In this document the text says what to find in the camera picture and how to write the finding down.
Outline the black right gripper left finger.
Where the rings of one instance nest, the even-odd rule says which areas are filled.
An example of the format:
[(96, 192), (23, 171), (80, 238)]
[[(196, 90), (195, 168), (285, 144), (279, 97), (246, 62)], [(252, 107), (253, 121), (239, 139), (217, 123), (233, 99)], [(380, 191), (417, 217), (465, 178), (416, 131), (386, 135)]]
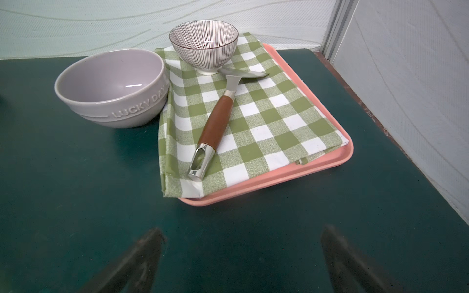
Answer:
[(78, 291), (80, 293), (149, 293), (152, 290), (166, 238), (151, 228), (121, 256)]

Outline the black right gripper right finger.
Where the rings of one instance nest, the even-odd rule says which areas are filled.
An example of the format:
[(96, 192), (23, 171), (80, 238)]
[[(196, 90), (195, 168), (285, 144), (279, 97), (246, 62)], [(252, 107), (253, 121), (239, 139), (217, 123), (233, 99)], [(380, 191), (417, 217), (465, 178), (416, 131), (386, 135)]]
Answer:
[(326, 225), (321, 246), (335, 293), (401, 293), (403, 287), (363, 254), (343, 236), (335, 226)]

